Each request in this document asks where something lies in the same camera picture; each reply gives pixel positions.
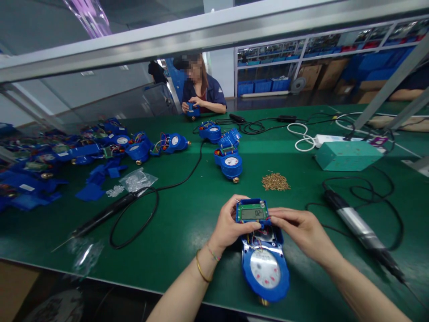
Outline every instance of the workbench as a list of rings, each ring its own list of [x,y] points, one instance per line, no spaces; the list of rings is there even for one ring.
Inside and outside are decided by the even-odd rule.
[[[397,114],[403,104],[386,104],[381,112]],[[366,105],[309,106],[284,109],[265,109],[234,112],[248,121],[281,114],[297,115],[300,119],[312,113],[323,111],[334,113],[362,111]],[[156,142],[160,132],[179,133],[192,142],[183,152],[161,157],[151,157],[143,164],[144,171],[159,178],[155,187],[174,184],[183,180],[198,160],[201,139],[192,130],[199,121],[227,118],[228,116],[204,117],[191,122],[182,115],[150,119],[121,120],[130,133],[144,130]],[[275,121],[264,122],[266,127],[279,125]],[[322,123],[309,126],[309,135],[344,135],[346,130],[335,124]],[[396,142],[412,153],[429,155],[429,134],[401,132]],[[294,144],[301,136],[289,133],[286,128],[275,129],[260,135],[243,135],[239,153],[243,159],[243,173],[240,182],[233,184],[215,164],[213,151],[216,145],[209,142],[202,148],[202,160],[193,176],[183,185],[161,191],[158,211],[144,232],[129,246],[113,250],[108,244],[114,219],[109,220],[88,238],[103,241],[105,247],[96,266],[88,278],[126,285],[155,293],[163,293],[185,269],[198,248],[201,248],[212,234],[221,206],[233,195],[242,194],[267,200],[269,207],[304,209],[309,202],[323,203],[321,182],[326,178],[350,175],[322,171],[312,156],[315,150],[301,153]],[[417,157],[396,146],[387,157],[375,165],[383,169],[395,183],[395,192],[389,200],[402,216],[405,235],[402,245],[392,252],[414,291],[429,303],[429,216],[427,198],[429,179],[404,165],[401,160],[415,161]],[[115,199],[103,196],[97,202],[83,202],[74,195],[84,187],[90,170],[103,161],[86,166],[64,165],[58,178],[70,181],[61,186],[62,198],[31,212],[9,209],[0,215],[0,258],[14,262],[43,267],[50,270],[72,273],[75,255],[67,246],[50,251],[65,241],[72,230]],[[129,165],[126,173],[138,168],[129,157],[122,164]],[[287,178],[291,190],[265,191],[261,179],[272,172],[279,172]],[[387,192],[387,180],[376,170],[366,169],[351,175],[371,180],[375,189]],[[362,201],[354,198],[348,187],[356,182],[341,180],[332,182],[332,187],[352,206]],[[102,188],[112,189],[117,179],[107,179]],[[150,194],[133,204],[119,223],[114,239],[123,242],[134,234],[146,221],[152,211],[155,194]],[[330,209],[315,206],[311,209],[321,223],[343,231],[346,226]],[[399,229],[392,211],[385,203],[360,209],[361,216],[376,232],[385,245],[390,245]],[[425,309],[412,294],[384,268],[381,268],[363,247],[354,239],[327,230],[333,243],[343,256],[355,265],[365,276],[377,285],[413,321],[427,317]],[[285,235],[283,247],[290,270],[290,289],[279,303],[263,307],[257,296],[247,285],[241,269],[241,253],[227,250],[220,261],[213,282],[210,284],[204,303],[233,309],[257,316],[284,321],[352,321],[353,313],[336,290],[328,275],[312,260],[307,258]]]

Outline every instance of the woman's hand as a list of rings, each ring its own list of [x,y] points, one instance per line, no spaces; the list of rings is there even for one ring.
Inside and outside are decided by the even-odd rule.
[[[324,228],[311,212],[289,208],[268,209],[271,222],[283,229],[305,255],[324,268],[343,259]]]
[[[182,103],[182,111],[183,113],[186,113],[187,111],[189,111],[189,105],[186,102]]]
[[[232,245],[241,235],[261,229],[261,224],[257,222],[236,223],[236,205],[237,201],[241,199],[250,198],[243,195],[233,195],[220,210],[218,223],[208,242],[210,249],[217,256],[221,256],[225,248]]]
[[[199,97],[191,97],[191,99],[189,100],[190,103],[194,103],[196,105],[199,106],[204,106],[204,103],[206,101],[203,101],[202,99],[200,99]]]

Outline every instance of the sticker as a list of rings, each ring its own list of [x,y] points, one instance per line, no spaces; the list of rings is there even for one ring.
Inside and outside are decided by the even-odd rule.
[[[35,189],[35,188],[33,188],[31,186],[28,186],[26,184],[21,184],[19,187],[22,188],[22,189],[25,189],[27,191],[33,191]]]

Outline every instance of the small plastic bag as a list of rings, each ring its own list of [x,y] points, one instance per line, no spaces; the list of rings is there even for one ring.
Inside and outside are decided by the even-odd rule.
[[[158,178],[137,169],[119,180],[128,192],[136,192],[142,188],[152,186]]]

